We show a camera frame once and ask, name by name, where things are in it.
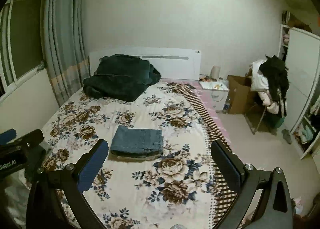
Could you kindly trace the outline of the blue denim jeans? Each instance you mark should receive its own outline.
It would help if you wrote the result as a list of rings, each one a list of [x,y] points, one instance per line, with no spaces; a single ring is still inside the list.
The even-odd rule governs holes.
[[[110,150],[119,157],[159,157],[163,154],[162,131],[118,126]]]

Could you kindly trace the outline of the floral bed blanket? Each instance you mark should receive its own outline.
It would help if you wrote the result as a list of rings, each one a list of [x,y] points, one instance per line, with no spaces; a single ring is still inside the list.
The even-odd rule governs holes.
[[[228,143],[200,92],[161,81],[134,102],[93,99],[79,90],[43,126],[52,152],[46,171],[75,163],[118,129],[156,129],[163,150],[156,156],[119,156],[110,151],[84,193],[103,228],[213,228],[236,194],[210,154],[210,145]]]

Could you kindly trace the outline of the white framed window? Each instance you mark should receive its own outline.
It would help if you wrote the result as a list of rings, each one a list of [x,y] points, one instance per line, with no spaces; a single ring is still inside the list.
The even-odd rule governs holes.
[[[7,0],[1,10],[1,102],[44,69],[42,0]]]

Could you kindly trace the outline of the blue striped curtain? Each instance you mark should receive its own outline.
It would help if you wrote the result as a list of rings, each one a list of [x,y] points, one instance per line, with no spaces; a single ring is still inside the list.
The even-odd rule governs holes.
[[[42,50],[58,105],[89,77],[82,32],[82,0],[43,0]]]

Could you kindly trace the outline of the dark green folded blanket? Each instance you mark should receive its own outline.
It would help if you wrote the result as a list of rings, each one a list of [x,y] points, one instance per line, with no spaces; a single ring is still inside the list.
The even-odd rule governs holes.
[[[94,99],[134,102],[160,79],[161,73],[148,60],[115,54],[100,60],[94,75],[84,79],[83,90]]]

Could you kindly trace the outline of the brown cardboard box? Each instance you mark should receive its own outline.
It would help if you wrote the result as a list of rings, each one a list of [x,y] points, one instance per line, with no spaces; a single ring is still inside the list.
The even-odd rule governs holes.
[[[229,94],[230,106],[229,114],[244,114],[251,106],[253,106],[253,98],[255,92],[251,91],[251,79],[229,75],[227,77],[229,81]]]

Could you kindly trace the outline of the white bedside table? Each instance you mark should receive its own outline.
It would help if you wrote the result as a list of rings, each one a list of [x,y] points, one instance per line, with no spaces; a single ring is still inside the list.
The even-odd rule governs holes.
[[[205,92],[208,92],[211,106],[218,112],[223,111],[229,88],[218,81],[200,81],[199,84]]]

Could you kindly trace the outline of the clothes pile on chair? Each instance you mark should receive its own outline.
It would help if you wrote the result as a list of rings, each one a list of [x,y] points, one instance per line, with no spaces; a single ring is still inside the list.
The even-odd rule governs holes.
[[[250,64],[251,91],[257,92],[267,111],[285,118],[287,116],[287,91],[289,79],[285,62],[277,56],[267,56]]]

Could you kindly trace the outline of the white wardrobe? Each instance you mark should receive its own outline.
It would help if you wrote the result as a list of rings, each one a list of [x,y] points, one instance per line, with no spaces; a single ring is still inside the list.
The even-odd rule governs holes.
[[[319,36],[288,11],[282,16],[278,57],[289,80],[284,132],[303,159],[319,138],[319,128],[311,120],[319,113]]]

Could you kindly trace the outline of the white bed headboard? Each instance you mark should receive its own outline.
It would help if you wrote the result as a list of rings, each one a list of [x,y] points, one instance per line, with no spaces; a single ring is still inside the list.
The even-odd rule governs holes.
[[[124,54],[148,60],[163,79],[198,80],[201,51],[180,48],[146,48],[122,46],[89,53],[90,74],[94,74],[104,56]]]

